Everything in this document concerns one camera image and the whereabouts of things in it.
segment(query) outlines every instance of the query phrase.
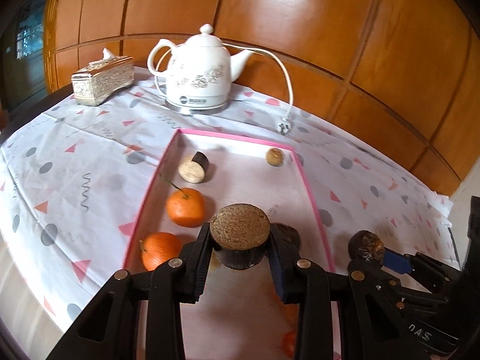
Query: silver tissue box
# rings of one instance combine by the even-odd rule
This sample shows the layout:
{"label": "silver tissue box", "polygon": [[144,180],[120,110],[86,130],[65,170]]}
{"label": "silver tissue box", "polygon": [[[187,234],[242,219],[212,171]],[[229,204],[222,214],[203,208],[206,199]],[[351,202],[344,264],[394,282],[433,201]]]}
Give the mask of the silver tissue box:
{"label": "silver tissue box", "polygon": [[115,56],[103,49],[103,59],[90,62],[71,76],[73,94],[78,104],[96,107],[121,88],[134,82],[134,59]]}

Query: kettle base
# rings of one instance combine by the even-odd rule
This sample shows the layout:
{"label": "kettle base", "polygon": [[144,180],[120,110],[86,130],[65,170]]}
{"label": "kettle base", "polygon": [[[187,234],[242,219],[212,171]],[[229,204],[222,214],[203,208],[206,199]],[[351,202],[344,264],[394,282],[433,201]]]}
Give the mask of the kettle base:
{"label": "kettle base", "polygon": [[202,108],[191,108],[191,107],[179,107],[178,105],[174,105],[170,103],[167,99],[165,99],[165,107],[167,107],[169,110],[172,110],[173,112],[176,112],[177,114],[182,114],[182,115],[212,115],[212,114],[218,114],[219,112],[223,111],[229,106],[229,102],[225,102],[223,104],[219,104],[218,106],[214,108],[207,108],[207,109],[202,109]]}

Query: white ceramic kettle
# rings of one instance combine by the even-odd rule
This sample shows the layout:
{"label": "white ceramic kettle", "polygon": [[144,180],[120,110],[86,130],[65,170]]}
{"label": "white ceramic kettle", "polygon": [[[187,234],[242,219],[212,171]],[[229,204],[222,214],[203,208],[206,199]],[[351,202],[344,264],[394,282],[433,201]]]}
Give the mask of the white ceramic kettle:
{"label": "white ceramic kettle", "polygon": [[[185,43],[175,45],[160,39],[148,55],[150,73],[166,79],[166,106],[189,113],[219,112],[227,105],[232,81],[243,71],[251,50],[230,55],[222,41],[212,35],[213,27],[205,24],[200,34]],[[165,71],[156,71],[153,59],[162,47],[171,49],[171,58]]]}

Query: metal rivet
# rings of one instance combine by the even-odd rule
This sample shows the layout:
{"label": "metal rivet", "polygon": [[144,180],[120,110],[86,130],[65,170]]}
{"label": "metal rivet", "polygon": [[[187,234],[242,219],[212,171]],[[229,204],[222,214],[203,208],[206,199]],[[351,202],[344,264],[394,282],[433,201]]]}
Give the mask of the metal rivet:
{"label": "metal rivet", "polygon": [[362,281],[365,278],[362,271],[353,271],[350,275],[352,276],[352,279],[356,281]]}
{"label": "metal rivet", "polygon": [[306,269],[306,268],[310,268],[310,266],[311,266],[311,262],[307,259],[300,259],[297,261],[298,268]]}
{"label": "metal rivet", "polygon": [[113,275],[113,277],[116,278],[117,280],[123,280],[127,276],[128,276],[128,271],[126,271],[124,269],[119,269]]}
{"label": "metal rivet", "polygon": [[172,268],[178,268],[179,266],[182,266],[182,264],[182,259],[171,259],[169,261],[169,266],[171,266]]}

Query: white tablecloth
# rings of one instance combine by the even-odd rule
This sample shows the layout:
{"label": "white tablecloth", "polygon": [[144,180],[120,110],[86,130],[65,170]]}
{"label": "white tablecloth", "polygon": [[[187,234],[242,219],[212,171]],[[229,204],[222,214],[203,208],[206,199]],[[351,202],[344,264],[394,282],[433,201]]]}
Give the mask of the white tablecloth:
{"label": "white tablecloth", "polygon": [[375,149],[297,108],[292,132],[282,137],[275,125],[286,104],[239,85],[219,114],[178,115],[160,106],[148,71],[137,69],[136,78],[135,86],[99,107],[66,98],[0,149],[3,238],[62,330],[122,268],[136,214],[178,127],[295,147],[328,235],[333,258],[326,269],[346,271],[347,243],[361,229],[397,252],[421,251],[458,268],[448,198]]}

